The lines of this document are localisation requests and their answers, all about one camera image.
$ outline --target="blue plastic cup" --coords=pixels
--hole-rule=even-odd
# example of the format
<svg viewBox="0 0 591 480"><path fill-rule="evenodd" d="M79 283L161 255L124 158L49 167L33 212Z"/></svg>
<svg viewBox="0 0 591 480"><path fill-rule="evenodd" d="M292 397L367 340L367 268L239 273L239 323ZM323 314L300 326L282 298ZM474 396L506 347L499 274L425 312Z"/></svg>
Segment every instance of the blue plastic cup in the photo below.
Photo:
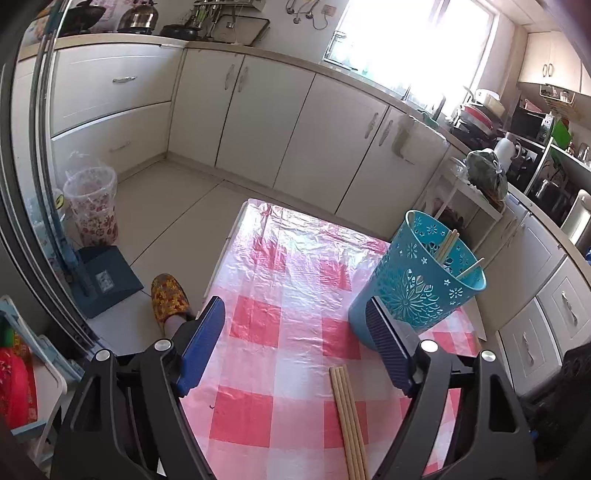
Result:
<svg viewBox="0 0 591 480"><path fill-rule="evenodd" d="M349 308L351 328L373 350L374 341L365 323L365 304L371 297L379 296L395 319L423 333L486 288L481 267L461 280L456 278L476 262L464 242L458 239L444 263L439 264L434 257L449 228L418 211L414 211L411 228L410 213Z"/></svg>

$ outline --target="pot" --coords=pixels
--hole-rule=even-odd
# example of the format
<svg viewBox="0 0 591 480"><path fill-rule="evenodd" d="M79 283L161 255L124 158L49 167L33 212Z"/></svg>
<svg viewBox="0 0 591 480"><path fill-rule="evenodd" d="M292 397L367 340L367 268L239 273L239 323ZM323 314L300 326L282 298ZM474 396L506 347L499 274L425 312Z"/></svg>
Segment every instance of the pot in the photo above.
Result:
<svg viewBox="0 0 591 480"><path fill-rule="evenodd" d="M74 8L70 8L64 17L60 36L82 33L93 27L107 10L105 7L91 5L92 0L80 2Z"/></svg>

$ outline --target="floral trash can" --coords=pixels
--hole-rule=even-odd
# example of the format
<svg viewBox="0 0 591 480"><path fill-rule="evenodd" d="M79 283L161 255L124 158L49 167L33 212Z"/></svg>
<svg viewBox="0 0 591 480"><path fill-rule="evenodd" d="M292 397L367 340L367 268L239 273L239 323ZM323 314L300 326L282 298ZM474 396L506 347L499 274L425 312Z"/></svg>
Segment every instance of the floral trash can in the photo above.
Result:
<svg viewBox="0 0 591 480"><path fill-rule="evenodd" d="M64 195L84 247L111 245L117 240L116 192L117 174L108 166L85 168L66 181Z"/></svg>

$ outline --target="kettle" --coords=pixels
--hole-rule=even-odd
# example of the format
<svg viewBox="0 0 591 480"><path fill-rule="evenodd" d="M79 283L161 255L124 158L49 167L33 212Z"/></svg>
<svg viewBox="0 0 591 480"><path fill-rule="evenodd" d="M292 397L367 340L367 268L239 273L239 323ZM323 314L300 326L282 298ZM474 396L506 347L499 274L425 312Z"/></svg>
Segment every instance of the kettle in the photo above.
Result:
<svg viewBox="0 0 591 480"><path fill-rule="evenodd" d="M151 35L158 21L158 11L154 5L153 0L147 0L127 10L119 20L117 32Z"/></svg>

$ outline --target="drawer handle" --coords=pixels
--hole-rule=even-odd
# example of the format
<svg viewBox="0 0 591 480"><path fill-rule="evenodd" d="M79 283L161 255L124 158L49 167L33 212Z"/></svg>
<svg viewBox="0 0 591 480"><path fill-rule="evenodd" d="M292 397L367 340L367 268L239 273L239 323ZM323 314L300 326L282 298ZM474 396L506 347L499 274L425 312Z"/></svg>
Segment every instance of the drawer handle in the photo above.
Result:
<svg viewBox="0 0 591 480"><path fill-rule="evenodd" d="M226 74L226 83L223 86L224 90L228 90L230 88L230 79L232 78L232 73L234 73L234 68L236 67L236 65L234 65L232 63L232 65L230 66L228 73Z"/></svg>
<svg viewBox="0 0 591 480"><path fill-rule="evenodd" d="M525 351L527 352L528 356L530 357L530 364L533 365L535 362L535 359L534 359L533 355L531 355L531 352L530 352L530 343L527 341L527 337L525 336L524 333L521 335L521 338L523 339Z"/></svg>
<svg viewBox="0 0 591 480"><path fill-rule="evenodd" d="M568 308L572 318L573 318L573 323L575 325L577 325L579 323L579 319L577 318L577 316L574 314L573 312L573 306L570 304L568 298L566 297L566 293L562 292L562 301L564 302L564 304L566 305L566 307Z"/></svg>
<svg viewBox="0 0 591 480"><path fill-rule="evenodd" d="M117 152L119 150L123 150L125 147L129 147L131 145L131 140L128 140L127 142L125 142L123 145L121 145L120 147L117 148L110 148L109 152L114 153Z"/></svg>
<svg viewBox="0 0 591 480"><path fill-rule="evenodd" d="M113 83L127 83L135 80L137 77L121 77L118 79L113 79Z"/></svg>
<svg viewBox="0 0 591 480"><path fill-rule="evenodd" d="M242 87L244 87L246 77L248 77L248 67L244 67L244 73L240 75L240 80L238 80L238 93L242 91Z"/></svg>
<svg viewBox="0 0 591 480"><path fill-rule="evenodd" d="M374 117L371 119L371 122L368 125L368 130L365 132L365 138L369 138L369 134L375 127L375 121L378 119L379 113L374 113Z"/></svg>
<svg viewBox="0 0 591 480"><path fill-rule="evenodd" d="M392 124L394 123L394 120L390 120L388 122L388 126L386 127L386 130L384 130L384 134L382 135L382 138L379 139L379 144L378 146L381 147L382 144L386 141L386 139L388 138L388 135L390 134L390 129L392 128Z"/></svg>

